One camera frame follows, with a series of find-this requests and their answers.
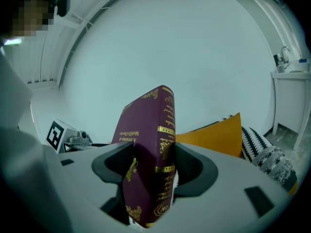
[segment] book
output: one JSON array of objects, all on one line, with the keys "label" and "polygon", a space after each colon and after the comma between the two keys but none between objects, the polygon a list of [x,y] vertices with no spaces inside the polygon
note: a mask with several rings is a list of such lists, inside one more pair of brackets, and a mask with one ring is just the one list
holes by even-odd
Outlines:
[{"label": "book", "polygon": [[174,94],[164,85],[124,107],[112,143],[134,142],[134,161],[123,180],[128,215],[144,228],[171,206],[175,166]]}]

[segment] book spine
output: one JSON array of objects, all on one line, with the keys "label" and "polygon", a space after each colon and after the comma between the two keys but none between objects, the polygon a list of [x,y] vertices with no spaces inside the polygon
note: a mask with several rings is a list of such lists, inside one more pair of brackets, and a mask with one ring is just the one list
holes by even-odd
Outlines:
[{"label": "book spine", "polygon": [[171,206],[175,166],[173,165],[173,148],[175,143],[175,103],[174,94],[166,86],[160,87],[160,118],[157,129],[157,151],[159,157],[154,169],[153,205],[150,210],[150,227]]}]

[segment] black and white patterned pillow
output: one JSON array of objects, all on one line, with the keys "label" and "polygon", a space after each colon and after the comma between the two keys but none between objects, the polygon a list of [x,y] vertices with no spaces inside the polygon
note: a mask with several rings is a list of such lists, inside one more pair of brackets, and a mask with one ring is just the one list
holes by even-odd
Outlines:
[{"label": "black and white patterned pillow", "polygon": [[293,191],[297,183],[292,161],[283,151],[273,146],[252,128],[242,126],[242,154],[245,160],[257,166],[286,191]]},{"label": "black and white patterned pillow", "polygon": [[252,162],[253,159],[264,149],[272,144],[255,130],[242,126],[242,154],[245,160]]}]

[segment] faucet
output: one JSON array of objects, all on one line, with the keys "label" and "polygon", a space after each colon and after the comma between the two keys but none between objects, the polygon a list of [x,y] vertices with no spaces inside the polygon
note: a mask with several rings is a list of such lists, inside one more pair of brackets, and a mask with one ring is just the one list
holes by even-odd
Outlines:
[{"label": "faucet", "polygon": [[284,55],[284,52],[283,52],[284,49],[287,49],[288,52],[289,52],[290,50],[289,50],[289,48],[288,48],[287,46],[283,46],[283,47],[281,48],[281,55],[282,55],[283,62],[284,62],[284,64],[285,64],[285,63],[289,63],[289,59],[288,59],[288,56],[287,56],[286,54]]}]

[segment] white ceiling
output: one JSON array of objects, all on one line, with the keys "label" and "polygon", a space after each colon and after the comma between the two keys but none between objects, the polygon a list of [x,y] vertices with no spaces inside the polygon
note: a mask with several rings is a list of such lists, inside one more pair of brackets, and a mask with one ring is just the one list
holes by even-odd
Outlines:
[{"label": "white ceiling", "polygon": [[59,85],[72,47],[86,25],[91,26],[87,21],[109,1],[71,0],[69,13],[64,18],[55,15],[48,30],[24,38],[20,45],[5,46],[7,58],[19,77],[31,87]]}]

